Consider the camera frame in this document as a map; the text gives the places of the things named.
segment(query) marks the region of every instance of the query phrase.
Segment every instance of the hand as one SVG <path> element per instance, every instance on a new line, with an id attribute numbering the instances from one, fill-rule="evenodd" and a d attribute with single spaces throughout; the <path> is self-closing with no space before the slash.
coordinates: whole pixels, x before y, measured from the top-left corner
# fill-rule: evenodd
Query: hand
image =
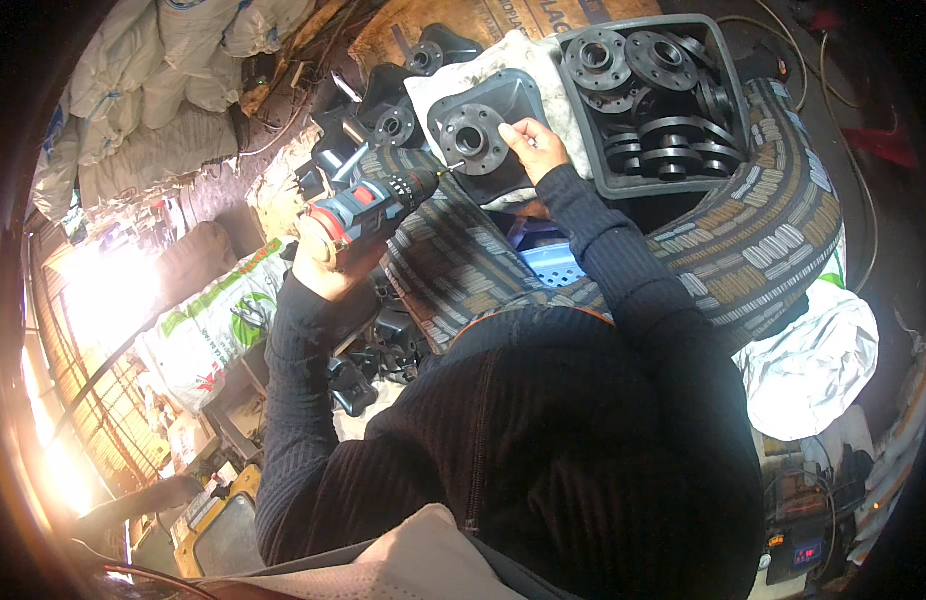
<path id="1" fill-rule="evenodd" d="M 298 249 L 293 261 L 293 277 L 312 292 L 331 303 L 338 303 L 346 298 L 350 290 L 366 281 L 370 272 L 377 268 L 380 259 L 386 254 L 386 242 L 371 246 L 361 258 L 348 264 L 344 272 L 327 270 L 323 265 Z"/>
<path id="2" fill-rule="evenodd" d="M 529 181 L 536 186 L 540 180 L 561 164 L 570 162 L 567 147 L 556 133 L 547 129 L 536 119 L 523 119 L 514 125 L 503 123 L 499 135 L 510 149 L 517 153 L 519 162 L 526 169 Z M 536 147 L 530 145 L 533 140 Z"/>

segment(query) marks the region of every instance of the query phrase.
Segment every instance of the black ribbed sweater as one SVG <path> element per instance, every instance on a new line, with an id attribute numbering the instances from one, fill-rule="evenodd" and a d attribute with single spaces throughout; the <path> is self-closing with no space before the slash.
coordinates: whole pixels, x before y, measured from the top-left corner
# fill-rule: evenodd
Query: black ribbed sweater
<path id="1" fill-rule="evenodd" d="M 424 505 L 587 597 L 745 598 L 763 545 L 743 381 L 636 225 L 570 165 L 537 186 L 616 327 L 572 308 L 485 318 L 339 443 L 336 305 L 280 294 L 256 534 L 268 565 L 384 534 Z"/>

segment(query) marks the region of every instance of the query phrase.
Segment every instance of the white sack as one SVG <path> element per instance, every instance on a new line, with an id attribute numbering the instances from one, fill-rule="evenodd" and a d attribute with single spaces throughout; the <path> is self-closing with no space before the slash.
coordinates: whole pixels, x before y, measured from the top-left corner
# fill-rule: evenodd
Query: white sack
<path id="1" fill-rule="evenodd" d="M 180 109 L 190 76 L 163 62 L 143 83 L 143 125 L 151 130 L 165 127 Z"/>
<path id="2" fill-rule="evenodd" d="M 186 100 L 212 113 L 226 113 L 240 100 L 243 90 L 243 61 L 217 49 L 204 72 L 186 82 Z"/>
<path id="3" fill-rule="evenodd" d="M 207 66 L 241 0 L 159 0 L 159 36 L 166 62 L 193 75 Z"/>
<path id="4" fill-rule="evenodd" d="M 33 175 L 30 202 L 53 223 L 63 221 L 73 203 L 76 158 L 80 152 L 80 134 L 76 126 L 77 120 L 69 119 L 59 135 L 54 135 L 52 145 L 47 148 L 44 144 Z"/>
<path id="5" fill-rule="evenodd" d="M 277 294 L 293 266 L 281 253 L 293 241 L 272 240 L 136 338 L 146 368 L 190 413 L 219 396 L 229 369 L 273 327 Z"/>
<path id="6" fill-rule="evenodd" d="M 140 125 L 144 92 L 113 93 L 89 119 L 79 119 L 81 165 L 91 165 L 112 156 L 123 140 Z"/>
<path id="7" fill-rule="evenodd" d="M 123 0 L 97 30 L 70 80 L 70 112 L 96 118 L 113 93 L 133 92 L 164 54 L 152 0 Z"/>
<path id="8" fill-rule="evenodd" d="M 880 336 L 869 305 L 822 279 L 806 295 L 805 315 L 733 356 L 743 374 L 750 422 L 784 442 L 821 433 L 877 369 Z"/>
<path id="9" fill-rule="evenodd" d="M 245 59 L 265 52 L 276 54 L 280 42 L 313 14 L 313 0 L 253 0 L 236 14 L 223 35 L 223 50 Z"/>
<path id="10" fill-rule="evenodd" d="M 530 41 L 519 30 L 511 30 L 503 40 L 490 47 L 471 62 L 447 65 L 432 77 L 411 77 L 405 82 L 406 92 L 413 101 L 413 109 L 420 120 L 426 141 L 436 158 L 446 164 L 439 144 L 433 138 L 427 126 L 431 107 L 446 98 L 466 90 L 471 90 L 483 83 L 502 69 L 520 69 L 536 81 L 540 90 L 542 107 L 550 128 L 563 139 L 569 159 L 576 172 L 585 180 L 593 178 L 593 168 L 583 145 L 583 134 L 577 125 L 570 104 L 570 97 L 556 70 L 559 61 L 560 46 L 553 38 Z M 501 210 L 507 204 L 524 202 L 536 198 L 536 190 L 527 188 L 517 190 L 492 203 L 483 206 L 484 210 Z"/>
<path id="11" fill-rule="evenodd" d="M 168 126 L 138 128 L 115 155 L 80 167 L 80 193 L 86 208 L 133 198 L 173 177 L 237 153 L 229 115 L 206 112 L 184 102 Z"/>

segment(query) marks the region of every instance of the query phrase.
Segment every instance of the wooden board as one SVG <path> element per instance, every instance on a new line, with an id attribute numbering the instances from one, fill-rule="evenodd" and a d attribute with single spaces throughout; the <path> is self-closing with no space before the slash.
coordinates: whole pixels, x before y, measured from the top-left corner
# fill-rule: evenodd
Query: wooden board
<path id="1" fill-rule="evenodd" d="M 638 17 L 661 15 L 655 0 L 390 0 L 349 46 L 366 74 L 380 63 L 402 65 L 424 27 L 443 23 L 489 48 L 510 30 L 530 40 Z"/>

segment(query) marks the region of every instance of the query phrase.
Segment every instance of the right hand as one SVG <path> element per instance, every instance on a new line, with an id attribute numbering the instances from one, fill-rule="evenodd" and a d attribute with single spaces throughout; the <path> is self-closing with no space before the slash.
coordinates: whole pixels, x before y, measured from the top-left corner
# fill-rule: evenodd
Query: right hand
<path id="1" fill-rule="evenodd" d="M 503 123 L 499 126 L 499 136 L 510 150 L 517 153 L 533 186 L 556 167 L 570 162 L 567 147 L 560 136 L 536 119 L 525 118 L 513 125 Z M 536 144 L 535 148 L 529 143 L 531 139 Z"/>

